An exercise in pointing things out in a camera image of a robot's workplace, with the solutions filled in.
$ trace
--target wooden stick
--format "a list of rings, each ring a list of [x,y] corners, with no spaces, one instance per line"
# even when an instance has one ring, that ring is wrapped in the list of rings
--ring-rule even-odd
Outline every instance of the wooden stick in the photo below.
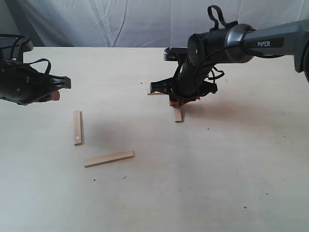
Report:
[[[81,120],[81,111],[73,111],[73,122],[74,122],[74,145],[83,144],[82,140],[82,120]]]
[[[164,93],[155,92],[155,93],[148,93],[148,95],[165,95],[165,94]]]
[[[179,103],[176,102],[173,106],[174,108],[174,114],[175,114],[175,122],[183,122],[182,113],[180,111]]]
[[[132,157],[134,157],[133,151],[117,152],[117,153],[112,153],[112,154],[109,154],[109,155],[85,159],[84,160],[84,166],[85,166],[85,168],[88,168],[88,167],[92,167],[92,166],[96,166],[96,165],[100,165],[100,164],[104,164],[104,163],[108,163],[108,162],[132,158]]]

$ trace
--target robotic arm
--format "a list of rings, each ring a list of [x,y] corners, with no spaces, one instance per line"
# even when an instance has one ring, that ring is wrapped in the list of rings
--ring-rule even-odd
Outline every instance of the robotic arm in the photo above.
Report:
[[[217,11],[224,28],[219,29],[212,9]],[[237,21],[226,23],[216,5],[208,7],[208,15],[214,22],[209,32],[191,35],[187,48],[165,49],[164,60],[178,61],[178,68],[172,78],[152,82],[151,93],[167,94],[171,102],[184,105],[216,93],[215,80],[224,75],[215,68],[216,64],[246,63],[254,56],[277,58],[294,55],[296,72],[304,72],[309,81],[309,20],[255,30]]]
[[[28,105],[49,101],[53,92],[71,88],[68,77],[49,74],[49,60],[23,63],[23,53],[32,49],[29,36],[0,34],[0,99]],[[30,66],[43,61],[48,62],[45,73]]]

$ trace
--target white fabric backdrop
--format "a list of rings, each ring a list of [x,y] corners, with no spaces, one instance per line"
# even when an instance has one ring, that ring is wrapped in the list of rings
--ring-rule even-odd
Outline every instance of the white fabric backdrop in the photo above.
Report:
[[[18,0],[46,46],[186,46],[213,26],[207,7],[227,22],[256,29],[306,19],[308,0]]]

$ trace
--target table surface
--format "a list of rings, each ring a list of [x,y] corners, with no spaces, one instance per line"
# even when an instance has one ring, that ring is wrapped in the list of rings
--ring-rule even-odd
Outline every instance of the table surface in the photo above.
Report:
[[[308,231],[309,84],[293,57],[218,65],[218,92],[183,106],[178,124],[167,96],[147,96],[177,66],[161,48],[25,54],[39,58],[72,89],[57,102],[0,102],[1,231]],[[125,150],[135,157],[83,166]]]

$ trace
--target wooden block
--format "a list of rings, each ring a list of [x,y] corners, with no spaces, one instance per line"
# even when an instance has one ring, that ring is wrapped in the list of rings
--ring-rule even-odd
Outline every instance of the wooden block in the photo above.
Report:
[[[133,151],[117,152],[117,153],[112,153],[112,154],[109,154],[109,155],[85,159],[84,160],[84,166],[85,166],[85,168],[88,168],[88,167],[92,167],[92,166],[96,166],[96,165],[100,165],[100,164],[104,164],[104,163],[108,163],[108,162],[132,158],[132,157],[134,157]]]
[[[174,108],[174,114],[175,114],[175,122],[182,122],[183,121],[183,117],[182,117],[182,113],[180,111],[179,103],[176,102],[174,104],[173,108]]]
[[[148,93],[148,95],[165,95],[165,94],[164,93],[155,92],[155,93]]]
[[[81,111],[74,110],[73,111],[73,122],[74,122],[74,145],[83,144],[82,140],[82,119],[81,119]]]

